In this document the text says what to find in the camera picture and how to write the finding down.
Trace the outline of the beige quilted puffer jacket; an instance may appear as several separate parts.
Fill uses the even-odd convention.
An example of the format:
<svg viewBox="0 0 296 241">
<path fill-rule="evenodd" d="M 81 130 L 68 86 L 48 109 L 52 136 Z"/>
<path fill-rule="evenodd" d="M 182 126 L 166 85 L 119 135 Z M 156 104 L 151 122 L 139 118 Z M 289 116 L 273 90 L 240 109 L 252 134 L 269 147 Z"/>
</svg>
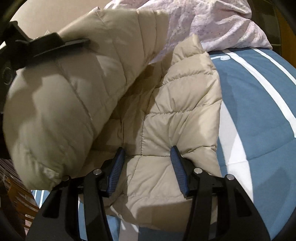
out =
<svg viewBox="0 0 296 241">
<path fill-rule="evenodd" d="M 222 93 L 197 35 L 153 62 L 166 43 L 161 11 L 93 9 L 59 35 L 90 44 L 22 69 L 4 106 L 4 136 L 28 189 L 51 190 L 126 153 L 106 213 L 181 232 L 191 201 L 180 192 L 171 147 L 220 176 L 216 149 Z"/>
</svg>

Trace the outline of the blue white striped bed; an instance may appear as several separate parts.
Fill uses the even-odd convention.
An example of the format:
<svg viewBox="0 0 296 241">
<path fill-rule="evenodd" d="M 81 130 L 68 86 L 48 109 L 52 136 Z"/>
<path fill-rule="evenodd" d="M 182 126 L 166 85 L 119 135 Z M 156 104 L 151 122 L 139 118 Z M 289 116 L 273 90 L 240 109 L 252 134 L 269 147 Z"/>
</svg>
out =
<svg viewBox="0 0 296 241">
<path fill-rule="evenodd" d="M 233 174 L 272 240 L 295 240 L 295 68 L 274 51 L 230 49 L 150 64 L 99 135 L 69 120 L 54 130 L 55 164 L 83 174 L 119 146 L 128 155 L 107 201 L 115 240 L 181 240 L 190 202 L 170 147 L 215 174 Z"/>
</svg>

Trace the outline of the lilac floral duvet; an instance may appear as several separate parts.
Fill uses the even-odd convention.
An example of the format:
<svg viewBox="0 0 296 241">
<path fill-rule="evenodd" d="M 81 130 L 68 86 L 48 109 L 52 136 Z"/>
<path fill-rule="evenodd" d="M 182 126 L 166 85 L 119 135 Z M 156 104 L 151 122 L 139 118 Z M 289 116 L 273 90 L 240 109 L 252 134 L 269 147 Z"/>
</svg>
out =
<svg viewBox="0 0 296 241">
<path fill-rule="evenodd" d="M 166 44 L 154 62 L 193 34 L 207 52 L 248 47 L 272 49 L 265 32 L 251 20 L 248 1 L 111 1 L 105 9 L 145 9 L 165 11 L 169 15 Z"/>
</svg>

